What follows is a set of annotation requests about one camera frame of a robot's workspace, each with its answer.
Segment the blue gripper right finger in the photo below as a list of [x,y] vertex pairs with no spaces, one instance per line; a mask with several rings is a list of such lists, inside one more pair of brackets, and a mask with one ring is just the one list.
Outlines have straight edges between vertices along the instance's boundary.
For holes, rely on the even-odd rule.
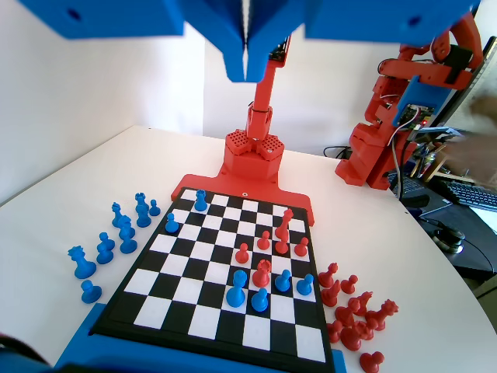
[[260,82],[269,53],[300,25],[307,38],[421,47],[448,30],[477,1],[251,1],[248,81]]

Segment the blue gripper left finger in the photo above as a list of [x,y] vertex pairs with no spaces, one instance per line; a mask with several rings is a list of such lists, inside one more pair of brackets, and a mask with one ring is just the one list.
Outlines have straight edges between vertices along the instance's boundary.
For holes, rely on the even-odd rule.
[[66,39],[183,35],[190,24],[222,54],[228,78],[243,82],[242,2],[60,0],[22,1],[28,10]]

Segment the person's hand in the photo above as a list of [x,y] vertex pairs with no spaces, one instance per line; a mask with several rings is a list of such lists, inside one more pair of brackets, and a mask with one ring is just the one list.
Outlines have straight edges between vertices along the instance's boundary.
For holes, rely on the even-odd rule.
[[443,150],[452,171],[469,176],[477,183],[496,188],[496,136],[472,135],[449,143]]

